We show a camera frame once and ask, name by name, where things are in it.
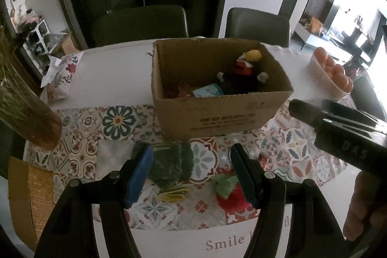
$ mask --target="red cloth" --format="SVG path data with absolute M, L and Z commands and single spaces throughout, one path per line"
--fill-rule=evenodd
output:
M 246 208 L 251 206 L 251 204 L 246 201 L 239 183 L 235 185 L 232 193 L 227 199 L 223 199 L 219 194 L 216 194 L 216 199 L 219 206 L 228 213 L 243 213 Z
M 246 65 L 245 62 L 237 61 L 237 66 L 234 68 L 234 73 L 241 74 L 242 76 L 251 76 L 252 73 L 252 67 L 249 67 Z

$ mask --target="green plush toy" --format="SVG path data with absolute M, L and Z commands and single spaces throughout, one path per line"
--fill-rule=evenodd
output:
M 235 185 L 239 182 L 235 175 L 229 174 L 219 174 L 214 176 L 211 180 L 216 192 L 223 199 L 227 199 L 230 196 Z
M 144 142 L 137 141 L 133 153 L 137 154 Z M 194 168 L 194 153 L 188 142 L 163 142 L 151 144 L 154 151 L 153 164 L 148 178 L 162 192 L 175 188 L 178 182 L 191 178 Z

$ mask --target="yellow ball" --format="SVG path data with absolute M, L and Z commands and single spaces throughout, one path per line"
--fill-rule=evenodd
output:
M 245 54 L 245 60 L 246 61 L 258 61 L 262 58 L 262 54 L 260 51 L 258 51 L 257 49 L 253 49 L 251 51 L 248 51 L 246 54 Z

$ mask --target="floral pillow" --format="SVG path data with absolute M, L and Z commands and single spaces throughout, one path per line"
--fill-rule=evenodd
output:
M 74 80 L 75 71 L 82 55 L 83 52 L 78 52 L 62 57 L 61 70 L 55 75 L 54 80 L 47 85 L 47 98 L 49 102 L 68 97 L 71 83 Z

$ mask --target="patterned tablecloth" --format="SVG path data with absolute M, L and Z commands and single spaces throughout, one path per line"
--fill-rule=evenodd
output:
M 350 96 L 340 103 L 355 108 Z M 317 149 L 311 127 L 290 116 L 289 100 L 261 129 L 225 136 L 191 139 L 194 168 L 189 195 L 179 203 L 157 198 L 159 188 L 147 180 L 139 201 L 126 210 L 131 228 L 152 230 L 204 229 L 255 218 L 257 210 L 226 213 L 217 204 L 210 179 L 231 169 L 229 148 L 241 143 L 253 159 L 267 158 L 266 170 L 285 180 L 313 179 L 322 186 L 346 168 L 346 163 Z M 28 144 L 25 159 L 54 171 L 54 202 L 73 176 L 99 180 L 120 169 L 130 158 L 134 142 L 163 141 L 153 105 L 57 110 L 63 122 L 62 138 L 51 152 Z M 98 205 L 93 205 L 99 221 Z

